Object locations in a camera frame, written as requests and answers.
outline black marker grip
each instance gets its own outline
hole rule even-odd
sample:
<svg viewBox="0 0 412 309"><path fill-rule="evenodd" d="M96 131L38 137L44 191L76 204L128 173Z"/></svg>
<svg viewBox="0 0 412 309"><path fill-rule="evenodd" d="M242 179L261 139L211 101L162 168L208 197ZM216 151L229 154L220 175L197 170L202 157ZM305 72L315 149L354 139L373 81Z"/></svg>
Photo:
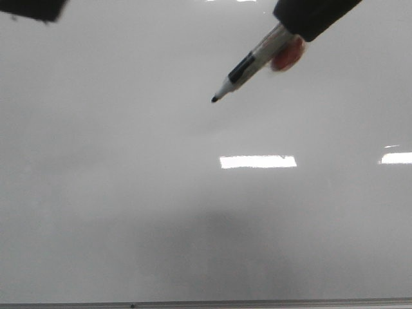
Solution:
<svg viewBox="0 0 412 309"><path fill-rule="evenodd" d="M279 0L273 14L292 34L314 40L361 0Z"/></svg>
<svg viewBox="0 0 412 309"><path fill-rule="evenodd" d="M252 52L250 52L239 64L229 73L229 80L235 84L242 76L243 72L255 61Z"/></svg>

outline clear marker barrel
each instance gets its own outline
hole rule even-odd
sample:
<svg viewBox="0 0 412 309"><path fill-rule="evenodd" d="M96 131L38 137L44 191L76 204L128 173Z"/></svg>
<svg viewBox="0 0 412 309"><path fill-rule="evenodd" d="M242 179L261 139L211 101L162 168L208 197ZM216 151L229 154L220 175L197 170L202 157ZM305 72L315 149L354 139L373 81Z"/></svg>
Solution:
<svg viewBox="0 0 412 309"><path fill-rule="evenodd" d="M291 34L281 23L277 24L227 75L222 87L212 98L212 103L217 102L227 93L239 89L293 38L294 34Z"/></svg>

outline white surface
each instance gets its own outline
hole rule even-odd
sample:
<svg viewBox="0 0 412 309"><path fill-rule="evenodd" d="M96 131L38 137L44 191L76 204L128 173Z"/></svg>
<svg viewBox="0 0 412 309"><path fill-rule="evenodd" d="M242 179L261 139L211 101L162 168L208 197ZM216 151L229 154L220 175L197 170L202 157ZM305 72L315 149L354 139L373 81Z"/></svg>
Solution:
<svg viewBox="0 0 412 309"><path fill-rule="evenodd" d="M379 162L412 151L412 1L210 104L274 2L0 14L0 302L411 296L412 165ZM251 155L297 168L221 168Z"/></svg>

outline finger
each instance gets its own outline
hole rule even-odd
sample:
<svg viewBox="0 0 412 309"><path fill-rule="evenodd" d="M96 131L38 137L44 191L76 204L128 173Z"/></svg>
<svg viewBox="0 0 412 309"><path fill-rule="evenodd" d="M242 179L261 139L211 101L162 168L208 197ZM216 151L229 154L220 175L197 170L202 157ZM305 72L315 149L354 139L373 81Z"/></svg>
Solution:
<svg viewBox="0 0 412 309"><path fill-rule="evenodd" d="M304 53L304 40L296 36L279 53L273 56L270 67L273 71L289 70Z"/></svg>

